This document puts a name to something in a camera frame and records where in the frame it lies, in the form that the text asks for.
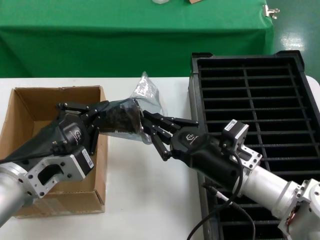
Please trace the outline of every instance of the black cable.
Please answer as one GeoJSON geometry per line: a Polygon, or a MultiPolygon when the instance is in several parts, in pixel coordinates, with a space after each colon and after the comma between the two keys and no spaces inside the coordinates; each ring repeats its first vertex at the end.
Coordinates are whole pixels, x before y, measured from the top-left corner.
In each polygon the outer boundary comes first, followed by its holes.
{"type": "Polygon", "coordinates": [[[210,212],[204,219],[202,219],[190,232],[189,236],[187,237],[186,240],[190,240],[193,236],[193,234],[198,230],[198,228],[200,228],[202,226],[202,224],[204,224],[206,221],[208,221],[210,218],[212,218],[215,214],[219,213],[221,210],[223,210],[224,208],[226,208],[231,202],[233,202],[238,193],[240,192],[241,186],[242,186],[242,182],[244,179],[244,169],[242,166],[242,162],[240,157],[235,153],[232,152],[231,155],[233,155],[235,157],[235,159],[238,162],[238,168],[239,168],[239,182],[238,185],[236,186],[236,189],[234,191],[234,193],[232,194],[232,196],[229,198],[228,201],[226,201],[224,204],[222,204],[220,207],[216,208],[215,210],[213,210],[212,212],[210,212]]]}
{"type": "MultiPolygon", "coordinates": [[[[226,201],[227,197],[224,196],[221,192],[219,192],[217,189],[215,189],[213,186],[208,185],[206,183],[202,184],[202,187],[204,187],[205,189],[207,189],[210,193],[212,193],[213,195],[216,195],[218,198],[226,201]]],[[[251,226],[252,226],[252,240],[256,239],[256,226],[255,223],[253,221],[253,219],[251,218],[251,216],[246,212],[246,210],[244,210],[242,207],[240,207],[238,204],[236,204],[234,201],[230,204],[230,206],[234,207],[236,210],[238,210],[239,212],[242,212],[250,221],[251,226]]]]}
{"type": "Polygon", "coordinates": [[[0,159],[0,164],[19,162],[19,161],[24,161],[24,160],[29,160],[29,159],[45,158],[45,157],[48,157],[52,154],[53,154],[52,152],[43,152],[43,153],[30,154],[27,156],[20,156],[20,157],[15,157],[15,158],[7,158],[6,157],[5,159],[0,159]]]}
{"type": "Polygon", "coordinates": [[[256,239],[256,226],[254,221],[252,220],[252,218],[250,217],[250,215],[246,212],[246,210],[244,210],[242,207],[240,207],[238,204],[236,204],[235,202],[232,203],[232,205],[235,209],[237,209],[238,211],[242,212],[244,215],[246,215],[246,217],[249,219],[251,226],[252,226],[252,240],[256,239]]]}

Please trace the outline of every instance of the logo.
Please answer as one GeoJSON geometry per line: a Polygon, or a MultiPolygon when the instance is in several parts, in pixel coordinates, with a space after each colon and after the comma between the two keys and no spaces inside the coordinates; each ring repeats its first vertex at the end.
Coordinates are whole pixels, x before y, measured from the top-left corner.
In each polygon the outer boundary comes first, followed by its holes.
{"type": "Polygon", "coordinates": [[[197,139],[199,136],[195,136],[193,134],[188,134],[185,138],[188,142],[190,142],[190,145],[197,139]]]}
{"type": "Polygon", "coordinates": [[[75,130],[74,133],[72,131],[69,131],[69,133],[74,137],[74,140],[78,145],[79,141],[81,140],[81,132],[79,130],[75,130]]]}

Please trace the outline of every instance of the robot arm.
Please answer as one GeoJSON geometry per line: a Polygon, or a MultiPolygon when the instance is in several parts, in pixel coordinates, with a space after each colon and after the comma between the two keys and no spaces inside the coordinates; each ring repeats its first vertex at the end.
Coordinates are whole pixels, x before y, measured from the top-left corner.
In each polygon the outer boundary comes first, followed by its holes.
{"type": "MultiPolygon", "coordinates": [[[[0,164],[0,226],[22,206],[43,198],[58,182],[83,180],[94,167],[89,155],[96,150],[99,134],[137,133],[128,124],[132,119],[124,120],[124,115],[132,118],[136,112],[132,116],[120,110],[106,112],[109,104],[58,104],[58,118],[0,164]]],[[[233,192],[242,176],[238,196],[245,195],[270,210],[289,240],[320,239],[319,182],[311,179],[298,185],[260,167],[261,154],[244,145],[248,125],[232,120],[219,141],[201,132],[196,121],[147,111],[141,113],[140,121],[164,161],[181,160],[233,192]],[[242,168],[234,155],[239,156],[242,168]]]]}
{"type": "Polygon", "coordinates": [[[247,124],[232,120],[219,141],[201,132],[195,121],[148,112],[144,112],[144,118],[144,131],[151,136],[164,161],[170,157],[179,159],[233,193],[243,175],[238,197],[245,195],[270,210],[280,220],[278,227],[288,240],[320,239],[320,182],[314,179],[302,184],[287,182],[260,167],[262,155],[244,145],[247,124]],[[170,151],[160,140],[170,145],[170,151]],[[243,174],[239,173],[232,153],[240,157],[243,174]]]}

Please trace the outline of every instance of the white label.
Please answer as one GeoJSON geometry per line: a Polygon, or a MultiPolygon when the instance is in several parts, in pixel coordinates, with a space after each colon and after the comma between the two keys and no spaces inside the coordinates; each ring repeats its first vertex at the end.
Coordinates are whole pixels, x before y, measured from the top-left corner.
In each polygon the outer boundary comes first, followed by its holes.
{"type": "Polygon", "coordinates": [[[94,163],[91,161],[91,158],[90,158],[87,150],[83,149],[82,154],[83,154],[86,162],[89,164],[89,167],[92,169],[94,167],[94,163]]]}
{"type": "Polygon", "coordinates": [[[232,120],[231,122],[229,122],[229,124],[224,128],[225,130],[229,131],[230,129],[232,129],[232,127],[237,123],[236,120],[232,120]]]}

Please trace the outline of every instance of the metal clip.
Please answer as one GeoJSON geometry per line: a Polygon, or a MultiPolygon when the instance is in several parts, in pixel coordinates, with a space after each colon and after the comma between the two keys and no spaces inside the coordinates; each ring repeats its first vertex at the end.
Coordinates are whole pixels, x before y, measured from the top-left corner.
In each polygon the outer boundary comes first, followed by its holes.
{"type": "Polygon", "coordinates": [[[280,10],[278,8],[275,9],[269,9],[268,5],[263,5],[263,15],[265,17],[272,17],[273,19],[277,19],[277,16],[275,14],[279,13],[280,10]]]}

